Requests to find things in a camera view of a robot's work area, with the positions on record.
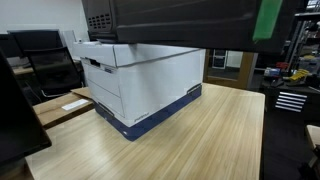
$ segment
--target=green tape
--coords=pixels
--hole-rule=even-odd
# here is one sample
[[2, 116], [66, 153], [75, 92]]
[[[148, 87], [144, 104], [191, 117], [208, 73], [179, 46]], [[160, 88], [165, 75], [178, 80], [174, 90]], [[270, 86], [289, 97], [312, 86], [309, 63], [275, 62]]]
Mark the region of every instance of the green tape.
[[266, 40], [272, 37], [282, 0], [262, 0], [252, 40]]

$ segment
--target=black chair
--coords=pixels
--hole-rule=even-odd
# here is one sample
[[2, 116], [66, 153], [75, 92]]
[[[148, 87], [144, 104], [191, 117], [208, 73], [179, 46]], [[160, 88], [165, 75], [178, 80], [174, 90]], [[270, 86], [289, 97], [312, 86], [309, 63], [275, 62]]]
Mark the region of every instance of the black chair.
[[62, 96], [83, 87], [67, 47], [25, 51], [46, 98]]

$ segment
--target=wall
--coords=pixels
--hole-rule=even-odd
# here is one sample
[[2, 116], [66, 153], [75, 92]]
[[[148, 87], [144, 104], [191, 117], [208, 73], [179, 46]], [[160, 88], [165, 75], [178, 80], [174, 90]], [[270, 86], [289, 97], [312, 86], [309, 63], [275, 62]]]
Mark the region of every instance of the wall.
[[228, 51], [227, 67], [240, 68], [243, 52]]
[[0, 0], [0, 33], [7, 30], [74, 30], [88, 40], [81, 0]]

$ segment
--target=cardboard box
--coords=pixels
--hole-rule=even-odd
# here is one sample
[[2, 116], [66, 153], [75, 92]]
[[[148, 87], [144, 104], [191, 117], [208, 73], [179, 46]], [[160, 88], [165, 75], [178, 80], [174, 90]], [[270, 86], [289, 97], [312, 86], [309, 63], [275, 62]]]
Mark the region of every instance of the cardboard box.
[[89, 89], [79, 88], [71, 93], [33, 106], [45, 129], [65, 122], [93, 109]]

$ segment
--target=blue box base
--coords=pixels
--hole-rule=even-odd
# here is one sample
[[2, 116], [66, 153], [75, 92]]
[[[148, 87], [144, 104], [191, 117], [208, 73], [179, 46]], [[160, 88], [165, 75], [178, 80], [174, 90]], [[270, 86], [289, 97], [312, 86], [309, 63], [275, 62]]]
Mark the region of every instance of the blue box base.
[[134, 141], [167, 118], [169, 118], [171, 115], [182, 109], [184, 106], [201, 96], [201, 90], [201, 84], [193, 87], [192, 91], [188, 92], [185, 96], [162, 108], [158, 112], [146, 117], [132, 127], [127, 127], [126, 125], [124, 125], [109, 112], [105, 111], [98, 103], [94, 102], [94, 107], [96, 112], [100, 114], [104, 119], [106, 119], [126, 139], [128, 139], [129, 141]]

